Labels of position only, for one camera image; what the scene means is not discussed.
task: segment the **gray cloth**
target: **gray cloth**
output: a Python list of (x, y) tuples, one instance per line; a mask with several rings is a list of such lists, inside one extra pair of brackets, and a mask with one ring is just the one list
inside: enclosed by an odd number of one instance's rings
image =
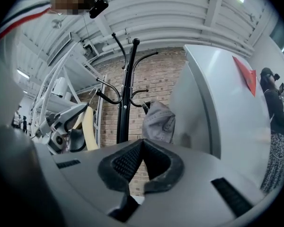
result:
[(142, 135), (151, 140), (170, 143), (174, 134), (175, 124), (175, 115), (170, 109), (163, 103), (152, 100), (150, 109), (143, 121)]

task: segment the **white ceiling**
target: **white ceiling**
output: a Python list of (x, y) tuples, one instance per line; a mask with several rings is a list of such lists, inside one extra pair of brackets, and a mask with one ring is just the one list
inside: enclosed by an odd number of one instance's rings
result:
[[(91, 40), (100, 53), (94, 63), (120, 55), (113, 39), (95, 43), (112, 32), (122, 34), (118, 38), (127, 51), (131, 41), (139, 38), (139, 50), (207, 44), (250, 57), (272, 13), (266, 0), (245, 0), (243, 4), (238, 0), (108, 1), (109, 7), (96, 19), (90, 19), (88, 14), (45, 14), (21, 26), (18, 65), (31, 81), (22, 78), (19, 84), (29, 96), (37, 94), (50, 70), (45, 62), (48, 55), (69, 32), (75, 32), (84, 43)], [(54, 19), (62, 21), (60, 29), (52, 28)]]

